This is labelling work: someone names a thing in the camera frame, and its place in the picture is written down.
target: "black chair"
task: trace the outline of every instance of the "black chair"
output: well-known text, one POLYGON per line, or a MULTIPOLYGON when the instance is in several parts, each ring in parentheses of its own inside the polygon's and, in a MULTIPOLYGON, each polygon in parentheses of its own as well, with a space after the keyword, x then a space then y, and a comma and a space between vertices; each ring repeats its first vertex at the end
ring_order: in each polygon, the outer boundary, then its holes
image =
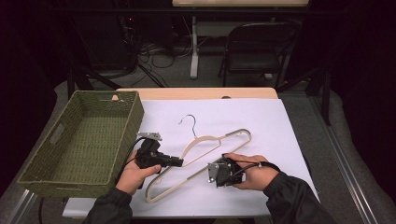
POLYGON ((277 74, 277 87, 298 31, 299 26, 291 21, 249 23, 234 28, 219 70, 219 77, 223 71, 223 87, 228 73, 277 74))

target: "metal coat hanger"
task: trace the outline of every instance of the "metal coat hanger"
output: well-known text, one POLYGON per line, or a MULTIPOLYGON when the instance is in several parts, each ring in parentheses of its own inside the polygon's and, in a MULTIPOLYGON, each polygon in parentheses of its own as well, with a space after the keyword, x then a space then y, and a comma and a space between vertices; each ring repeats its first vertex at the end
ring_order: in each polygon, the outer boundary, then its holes
MULTIPOLYGON (((191 116, 194 118, 194 126, 195 126, 195 117, 193 115, 186 115, 184 118, 186 118, 187 116, 191 116)), ((184 164, 182 167, 185 167, 191 163, 193 163, 194 161, 197 161, 199 159, 201 159, 203 156, 207 155, 209 152, 215 150, 216 148, 221 146, 221 140, 234 136, 236 134, 240 134, 240 133, 245 133, 248 137, 248 140, 244 143, 242 143, 241 145, 239 145, 238 147, 234 148, 233 150, 229 151, 230 152, 235 152, 236 150, 240 149, 241 147, 245 146, 247 143, 249 143, 251 141, 251 133, 250 131, 248 131, 247 129, 238 129, 236 131, 233 131, 231 133, 226 133, 223 136, 220 137, 216 137, 216 136, 212 136, 212 135, 204 135, 204 136, 200 136, 197 137, 195 135, 195 131, 194 131, 194 126, 192 127, 192 132, 194 133, 194 139, 185 147, 185 149, 183 150, 183 153, 181 154, 181 159, 184 159, 184 157, 188 154, 188 152, 194 147, 196 146, 198 143, 201 143, 203 141, 218 141, 219 145, 210 149, 209 151, 207 151, 205 154, 193 159, 192 161, 188 162, 187 164, 184 164)), ((162 199, 163 197, 165 197, 166 195, 168 195, 169 193, 175 191, 176 189, 178 189, 180 186, 186 184, 187 182, 189 182, 191 179, 193 179, 194 177, 198 176, 198 174, 202 173, 203 171, 205 171, 207 169, 208 166, 204 167, 203 169, 199 170, 198 172, 194 173, 193 175, 190 175, 189 177, 187 177, 185 180, 181 181, 180 183, 174 185, 172 188, 167 189, 166 191, 164 191, 163 193, 155 196, 155 197, 151 197, 151 187, 153 184, 156 184, 159 182, 159 180, 161 180, 162 177, 164 177, 172 168, 173 166, 170 166, 168 168, 166 168, 165 170, 163 170, 159 175, 157 175, 147 186, 146 188, 146 201, 148 203, 155 203, 157 201, 159 201, 160 199, 162 199)))

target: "white tabletop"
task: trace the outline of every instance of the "white tabletop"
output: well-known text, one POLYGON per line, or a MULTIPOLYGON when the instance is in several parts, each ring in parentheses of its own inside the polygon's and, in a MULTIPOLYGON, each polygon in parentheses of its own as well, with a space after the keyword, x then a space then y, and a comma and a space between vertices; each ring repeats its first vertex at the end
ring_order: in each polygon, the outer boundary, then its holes
POLYGON ((309 0, 173 0, 174 7, 306 7, 309 0))
MULTIPOLYGON (((163 137, 159 150, 167 155, 180 156, 184 147, 193 139, 193 119, 185 118, 182 124, 178 124, 185 115, 193 114, 197 119, 195 132, 198 136, 221 136, 237 129, 248 129, 252 140, 238 153, 263 155, 286 174, 300 177, 314 189, 285 107, 279 99, 152 100, 143 101, 143 106, 145 116, 140 132, 159 132, 163 137)), ((153 192, 165 190, 183 176, 195 173, 245 139, 244 135, 225 139, 219 149, 198 160, 193 166, 174 168, 173 173, 165 176, 162 183, 154 186, 153 192)), ((197 146, 195 150, 205 148, 207 146, 197 146)), ((146 179, 143 189, 139 189, 132 199, 134 217, 269 215, 265 205, 267 198, 262 192, 233 187, 217 189, 215 183, 208 183, 207 172, 196 176, 158 202, 147 203, 145 188, 151 179, 146 179)), ((64 216, 85 217, 94 201, 95 199, 69 199, 64 216)))

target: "green wicker basket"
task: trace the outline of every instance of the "green wicker basket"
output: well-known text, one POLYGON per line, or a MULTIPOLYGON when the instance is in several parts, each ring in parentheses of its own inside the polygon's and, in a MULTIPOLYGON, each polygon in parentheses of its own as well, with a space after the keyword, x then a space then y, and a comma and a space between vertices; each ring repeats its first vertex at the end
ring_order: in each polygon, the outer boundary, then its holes
POLYGON ((42 197, 106 194, 143 115, 137 91, 76 91, 18 183, 42 197))

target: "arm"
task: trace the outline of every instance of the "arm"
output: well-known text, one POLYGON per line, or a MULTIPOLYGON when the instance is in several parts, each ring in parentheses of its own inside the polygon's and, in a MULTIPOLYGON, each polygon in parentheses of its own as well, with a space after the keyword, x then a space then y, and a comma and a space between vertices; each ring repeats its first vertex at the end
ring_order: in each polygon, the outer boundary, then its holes
MULTIPOLYGON (((263 156, 247 157, 229 153, 225 157, 237 161, 268 161, 263 156)), ((246 179, 234 185, 239 189, 262 190, 268 196, 267 206, 275 223, 335 223, 302 179, 287 176, 270 167, 252 167, 246 170, 246 179)))
MULTIPOLYGON (((132 153, 130 160, 135 155, 136 151, 132 153)), ((160 170, 160 165, 140 169, 134 161, 129 162, 125 166, 116 187, 111 189, 107 195, 96 200, 83 223, 130 223, 133 213, 129 204, 132 196, 146 177, 154 175, 160 170)))

